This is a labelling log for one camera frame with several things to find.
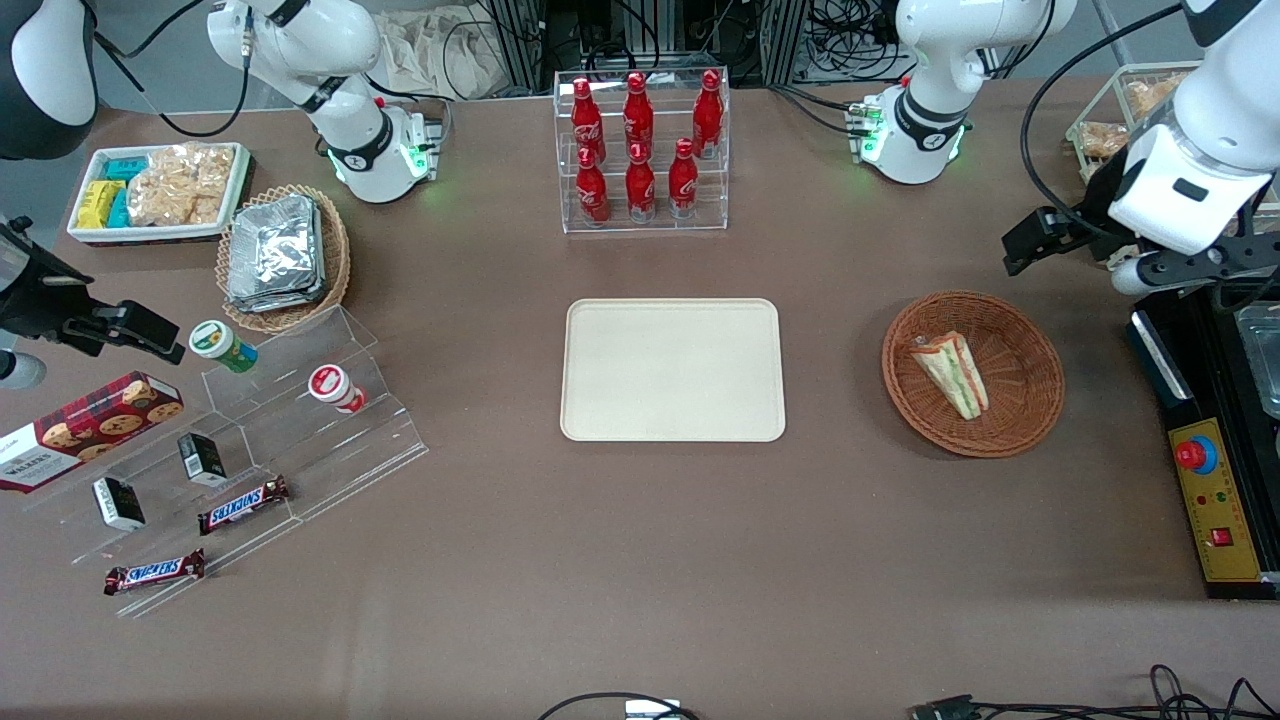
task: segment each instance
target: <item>emergency stop button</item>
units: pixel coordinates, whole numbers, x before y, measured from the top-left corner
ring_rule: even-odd
[[[1174,448],[1174,462],[1197,475],[1207,475],[1217,468],[1217,447],[1204,436],[1193,436]]]

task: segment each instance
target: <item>brown wicker basket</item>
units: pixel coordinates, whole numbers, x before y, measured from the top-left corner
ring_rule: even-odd
[[[338,305],[347,293],[347,283],[351,282],[351,246],[347,243],[347,228],[342,224],[342,218],[338,217],[338,209],[333,206],[333,201],[323,192],[307,186],[287,184],[255,195],[244,202],[244,206],[274,202],[292,192],[306,195],[320,206],[324,269],[325,277],[329,278],[329,292],[319,302],[268,310],[266,313],[241,313],[229,302],[224,302],[223,311],[242,328],[270,334],[284,332]],[[218,287],[223,290],[223,293],[227,292],[227,277],[230,272],[230,238],[232,228],[228,225],[223,228],[223,237],[218,241],[218,266],[214,269]]]
[[[991,409],[965,420],[908,350],[915,338],[965,336]],[[937,445],[970,457],[1009,457],[1044,439],[1062,413],[1062,361],[1016,307],[978,292],[936,292],[902,310],[881,351],[888,395],[906,421]]]

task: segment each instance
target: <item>yellow control panel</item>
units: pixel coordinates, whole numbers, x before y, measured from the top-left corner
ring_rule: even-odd
[[[1204,579],[1211,583],[1257,582],[1261,577],[1258,556],[1253,552],[1253,538],[1217,419],[1170,432],[1169,445]]]

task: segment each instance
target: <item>brown table surface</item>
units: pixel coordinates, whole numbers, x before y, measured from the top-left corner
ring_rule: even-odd
[[[1061,132],[1100,83],[1064,83],[1036,126],[1062,192],[1079,183]],[[246,113],[225,137],[257,159],[253,188],[310,183],[342,211],[347,306],[431,452],[140,621],[113,616],[104,568],[70,568],[56,528],[0,498],[0,715],[531,719],[626,689],[707,720],[872,719],[961,692],[1144,702],[1153,662],[1193,692],[1247,674],[1275,698],[1280,607],[1203,600],[1123,342],[1128,301],[1082,258],[1001,266],[1000,236],[1042,204],[1016,151],[1033,88],[984,88],[964,152],[923,187],[855,167],[771,94],[735,92],[731,227],[681,237],[561,233],[547,100],[458,105],[439,182],[385,206],[344,192],[302,113]],[[173,140],[113,111],[90,142]],[[212,245],[58,251],[99,297],[172,307],[184,328],[219,315]],[[1032,452],[954,457],[888,402],[886,327],[946,288],[1010,300],[1057,346],[1066,407]],[[566,309],[664,296],[777,305],[781,439],[561,434]],[[133,368],[188,392],[209,368],[36,350],[49,379],[0,393],[0,432]]]

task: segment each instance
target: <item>red bottle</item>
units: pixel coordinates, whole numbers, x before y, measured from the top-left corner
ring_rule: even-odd
[[[595,150],[577,149],[577,199],[582,204],[586,227],[599,228],[609,220],[609,196],[604,173],[595,167]]]
[[[704,160],[719,155],[724,101],[719,95],[719,70],[703,73],[703,91],[694,101],[694,154]]]
[[[692,218],[694,201],[698,199],[698,163],[694,161],[692,140],[681,137],[676,141],[676,159],[671,163],[667,181],[671,217],[677,220]]]
[[[653,105],[645,92],[644,73],[627,76],[627,101],[622,105],[622,122],[627,135],[627,147],[639,142],[653,155]]]
[[[631,165],[627,167],[627,211],[631,213],[634,223],[645,225],[653,220],[657,204],[654,202],[654,177],[653,168],[649,167],[649,149],[641,142],[632,142],[628,147]]]
[[[585,77],[573,78],[573,140],[579,147],[590,147],[595,161],[604,163],[604,120],[591,99],[591,83]]]

